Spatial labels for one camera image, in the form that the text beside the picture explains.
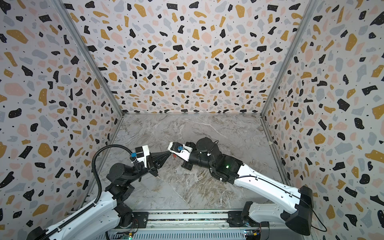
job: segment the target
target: metal corner post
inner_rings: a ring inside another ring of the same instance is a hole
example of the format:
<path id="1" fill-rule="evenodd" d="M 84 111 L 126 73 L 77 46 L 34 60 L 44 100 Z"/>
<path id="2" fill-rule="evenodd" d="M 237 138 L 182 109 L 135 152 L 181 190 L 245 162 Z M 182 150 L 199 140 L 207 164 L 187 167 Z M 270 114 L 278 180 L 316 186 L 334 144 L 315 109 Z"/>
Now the metal corner post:
<path id="1" fill-rule="evenodd" d="M 285 74 L 285 72 L 289 66 L 289 63 L 290 63 L 290 61 L 291 61 L 291 59 L 295 53 L 295 50 L 296 50 L 297 46 L 299 45 L 301 37 L 303 36 L 303 34 L 307 28 L 308 22 L 311 19 L 311 16 L 312 16 L 312 14 L 313 14 L 316 6 L 317 6 L 317 3 L 319 1 L 320 0 L 309 0 L 307 8 L 305 8 L 305 11 L 303 14 L 303 19 L 301 20 L 300 25 L 297 29 L 297 33 L 296 33 L 296 35 L 292 41 L 291 46 L 288 49 L 287 54 L 285 55 L 283 65 L 281 66 L 280 71 L 277 74 L 276 80 L 272 85 L 271 91 L 268 94 L 267 100 L 265 101 L 263 110 L 261 111 L 261 116 L 265 116 L 265 113 L 268 110 L 268 106 L 272 102 L 273 95 L 277 92 L 277 89 L 283 80 L 283 76 L 284 76 L 284 74 Z"/>
<path id="2" fill-rule="evenodd" d="M 65 9 L 62 0 L 51 0 L 51 3 L 53 4 L 53 7 L 55 8 L 56 12 L 59 14 L 61 19 L 63 20 L 65 27 L 70 32 L 71 36 L 73 37 L 73 40 L 75 41 L 77 47 L 79 48 L 80 52 L 82 53 L 89 67 L 98 78 L 99 83 L 102 86 L 105 94 L 111 101 L 112 106 L 115 108 L 119 117 L 122 118 L 124 113 L 122 112 L 119 106 L 119 103 L 116 101 L 116 98 L 113 96 L 108 84 L 104 81 L 104 76 L 101 74 L 99 68 L 96 65 L 96 62 L 94 61 L 93 57 L 89 53 L 88 48 L 83 42 L 80 33 L 77 31 L 75 24 L 73 23 L 69 13 Z"/>

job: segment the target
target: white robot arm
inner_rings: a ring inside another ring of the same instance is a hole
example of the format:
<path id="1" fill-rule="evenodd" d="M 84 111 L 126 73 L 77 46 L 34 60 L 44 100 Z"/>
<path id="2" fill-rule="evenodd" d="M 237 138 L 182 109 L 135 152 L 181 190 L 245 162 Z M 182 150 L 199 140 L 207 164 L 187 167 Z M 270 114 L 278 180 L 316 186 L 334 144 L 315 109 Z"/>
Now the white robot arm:
<path id="1" fill-rule="evenodd" d="M 111 184 L 102 192 L 95 162 L 97 156 L 110 147 L 120 147 L 128 151 L 134 166 L 114 164 L 107 175 Z M 135 151 L 132 153 L 128 148 L 117 144 L 105 146 L 97 151 L 92 159 L 92 171 L 99 189 L 95 200 L 45 230 L 37 227 L 28 234 L 27 240 L 85 240 L 94 239 L 116 226 L 139 228 L 139 222 L 134 225 L 132 210 L 124 203 L 134 190 L 130 183 L 137 179 L 140 181 L 147 173 L 158 176 L 157 170 L 171 154 L 176 154 L 184 160 L 182 167 L 185 169 L 191 170 L 193 165 L 208 168 L 211 176 L 217 180 L 248 188 L 280 206 L 272 214 L 270 211 L 263 214 L 258 209 L 258 204 L 246 202 L 242 213 L 244 222 L 238 227 L 245 223 L 252 226 L 264 221 L 281 222 L 299 234 L 310 235 L 313 212 L 310 188 L 303 186 L 298 189 L 270 179 L 242 161 L 222 154 L 217 143 L 207 137 L 200 139 L 196 144 L 171 142 L 166 152 L 150 153 L 147 145 L 138 147 Z"/>

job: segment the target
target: gray marble floor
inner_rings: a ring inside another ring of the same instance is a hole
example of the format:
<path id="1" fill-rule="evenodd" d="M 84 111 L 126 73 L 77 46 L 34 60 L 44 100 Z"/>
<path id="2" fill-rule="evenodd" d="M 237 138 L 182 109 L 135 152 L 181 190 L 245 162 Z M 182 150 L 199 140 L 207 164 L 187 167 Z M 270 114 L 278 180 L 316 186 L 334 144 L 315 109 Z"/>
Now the gray marble floor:
<path id="1" fill-rule="evenodd" d="M 162 152 L 169 142 L 197 142 L 205 136 L 219 140 L 222 153 L 234 156 L 256 171 L 281 181 L 263 127 L 257 115 L 127 115 L 114 143 L 129 149 L 148 145 Z M 110 167 L 123 162 L 131 165 L 127 153 L 113 148 L 100 171 L 103 188 L 109 185 Z M 222 183 L 207 169 L 181 167 L 182 160 L 171 156 L 159 169 L 159 176 L 147 174 L 132 185 L 135 191 L 126 200 L 132 209 L 241 209 L 246 201 L 270 202 L 248 189 Z M 97 188 L 91 192 L 95 197 Z"/>

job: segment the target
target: black cable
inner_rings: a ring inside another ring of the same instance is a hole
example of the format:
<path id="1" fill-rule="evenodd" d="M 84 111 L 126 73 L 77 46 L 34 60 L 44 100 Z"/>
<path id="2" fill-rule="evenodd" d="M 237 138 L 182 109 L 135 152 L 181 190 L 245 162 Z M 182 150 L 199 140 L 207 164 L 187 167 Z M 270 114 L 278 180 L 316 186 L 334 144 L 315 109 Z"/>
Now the black cable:
<path id="1" fill-rule="evenodd" d="M 122 148 L 125 151 L 129 152 L 130 154 L 132 154 L 132 151 L 129 148 L 127 148 L 126 146 L 123 146 L 123 145 L 118 145 L 118 144 L 112 144 L 112 145 L 108 145 L 108 146 L 104 146 L 104 147 L 100 148 L 95 153 L 95 155 L 92 158 L 92 172 L 93 172 L 93 175 L 95 176 L 96 183 L 97 183 L 97 186 L 98 186 L 98 194 L 97 194 L 97 197 L 96 197 L 95 201 L 92 204 L 89 204 L 86 208 L 84 208 L 80 212 L 76 213 L 73 217 L 71 217 L 67 221 L 63 222 L 60 226 L 58 226 L 57 228 L 55 228 L 52 231 L 50 231 L 49 233 L 47 233 L 45 236 L 40 238 L 40 240 L 45 240 L 45 239 L 49 238 L 50 236 L 52 236 L 53 234 L 57 233 L 63 227 L 68 225 L 70 222 L 72 222 L 73 220 L 78 218 L 81 214 L 85 213 L 86 211 L 88 211 L 89 209 L 91 209 L 92 207 L 94 207 L 97 204 L 97 202 L 99 201 L 101 193 L 102 193 L 103 190 L 102 190 L 102 186 L 101 186 L 101 181 L 100 181 L 99 175 L 97 174 L 97 171 L 96 171 L 96 158 L 98 157 L 98 155 L 102 151 L 104 151 L 105 149 L 111 148 L 111 147 L 119 147 L 119 148 Z"/>
<path id="2" fill-rule="evenodd" d="M 106 239 L 106 240 L 111 240 L 111 239 L 109 238 L 109 236 L 108 236 L 108 231 L 105 232 L 105 239 Z"/>
<path id="3" fill-rule="evenodd" d="M 277 186 L 277 185 L 275 185 L 275 184 L 273 184 L 273 183 L 271 183 L 271 182 L 269 182 L 269 181 L 267 181 L 267 180 L 265 180 L 265 179 L 256 177 L 256 176 L 241 176 L 241 177 L 237 177 L 237 178 L 233 179 L 233 181 L 236 180 L 236 179 L 239 179 L 239 178 L 243 178 L 243 177 L 254 177 L 254 178 L 256 178 L 256 179 L 260 179 L 260 180 L 262 180 L 262 181 L 264 181 L 264 182 L 267 182 L 267 183 L 271 184 L 271 185 L 274 186 L 274 187 L 277 187 L 278 189 L 284 191 L 285 193 L 288 193 L 289 195 L 292 195 L 292 196 L 296 197 L 297 199 L 301 200 L 298 196 L 295 196 L 295 195 L 291 194 L 290 192 L 287 192 L 286 190 L 280 188 L 279 186 Z M 313 228 L 315 228 L 315 229 L 317 229 L 317 230 L 319 230 L 319 231 L 321 231 L 321 232 L 326 232 L 326 231 L 328 231 L 328 230 L 327 230 L 327 227 L 326 227 L 326 226 L 323 224 L 323 222 L 319 219 L 319 217 L 317 216 L 316 212 L 313 210 L 312 206 L 310 206 L 308 203 L 306 203 L 306 202 L 303 201 L 303 200 L 301 200 L 301 201 L 302 201 L 303 203 L 305 203 L 305 204 L 312 210 L 312 212 L 313 212 L 314 215 L 316 216 L 317 220 L 319 220 L 319 222 L 323 225 L 323 227 L 325 228 L 325 230 L 320 230 L 320 229 L 318 229 L 318 228 L 316 228 L 316 227 L 314 227 L 314 226 L 312 226 L 312 225 L 311 225 L 311 227 L 313 227 Z"/>

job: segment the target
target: terrazzo wall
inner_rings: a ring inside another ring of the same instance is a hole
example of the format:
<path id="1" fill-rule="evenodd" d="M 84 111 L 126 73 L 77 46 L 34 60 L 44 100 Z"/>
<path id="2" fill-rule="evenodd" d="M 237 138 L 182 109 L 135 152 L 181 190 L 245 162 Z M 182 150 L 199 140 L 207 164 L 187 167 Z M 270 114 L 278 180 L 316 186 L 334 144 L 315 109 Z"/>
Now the terrazzo wall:
<path id="1" fill-rule="evenodd" d="M 51 2 L 0 8 L 0 239 L 24 240 L 82 204 L 119 117 Z"/>
<path id="2" fill-rule="evenodd" d="M 383 1 L 319 1 L 265 116 L 319 239 L 384 239 L 383 23 Z"/>
<path id="3" fill-rule="evenodd" d="M 126 113 L 256 113 L 308 0 L 65 0 Z"/>

